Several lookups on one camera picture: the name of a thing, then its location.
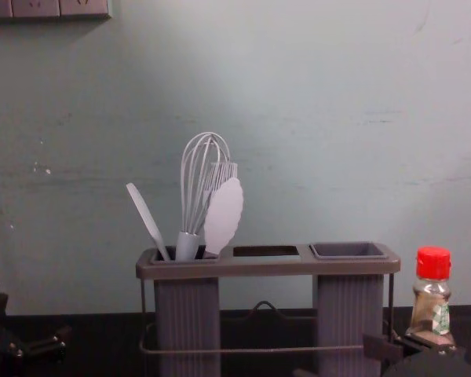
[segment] white spatula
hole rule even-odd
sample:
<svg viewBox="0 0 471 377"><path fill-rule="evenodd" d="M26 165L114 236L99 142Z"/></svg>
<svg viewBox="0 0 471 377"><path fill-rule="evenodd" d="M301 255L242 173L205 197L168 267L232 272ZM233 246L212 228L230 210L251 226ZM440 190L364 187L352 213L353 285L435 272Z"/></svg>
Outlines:
<svg viewBox="0 0 471 377"><path fill-rule="evenodd" d="M159 228L157 228L157 224L155 223L154 218L152 217L152 214L150 213L150 210L148 209L148 206L143 199L143 196L141 196L140 192L133 183L128 183L126 187L127 191L129 191L129 194L131 195L131 198L133 198L134 205L138 209L144 225L147 227L150 236L152 236L152 239L155 241L155 245L159 249L162 258L165 261L170 261L171 258L169 254L167 254L164 241L162 240L162 235L160 234Z"/></svg>
<svg viewBox="0 0 471 377"><path fill-rule="evenodd" d="M204 221L206 251L218 255L236 234L243 212L243 188L237 178L229 178L211 196Z"/></svg>

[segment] painted wall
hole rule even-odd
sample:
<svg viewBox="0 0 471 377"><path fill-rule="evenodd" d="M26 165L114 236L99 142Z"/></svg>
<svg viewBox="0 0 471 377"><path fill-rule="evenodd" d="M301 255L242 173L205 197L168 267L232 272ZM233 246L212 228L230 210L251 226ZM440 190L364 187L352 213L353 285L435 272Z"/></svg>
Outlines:
<svg viewBox="0 0 471 377"><path fill-rule="evenodd" d="M471 304L471 0L115 0L106 22L0 26L0 284L10 312L138 311L144 193L168 243L187 140L221 133L235 243L453 252ZM308 277L223 280L224 308L312 304Z"/></svg>

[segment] glass bottle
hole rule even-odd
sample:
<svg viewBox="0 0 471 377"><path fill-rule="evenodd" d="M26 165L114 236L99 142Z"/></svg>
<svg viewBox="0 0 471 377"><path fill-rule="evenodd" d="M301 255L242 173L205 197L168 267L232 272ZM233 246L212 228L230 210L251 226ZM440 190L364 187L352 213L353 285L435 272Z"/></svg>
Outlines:
<svg viewBox="0 0 471 377"><path fill-rule="evenodd" d="M434 246L418 249L415 301L407 335L441 346L455 344L448 306L450 265L449 250Z"/></svg>

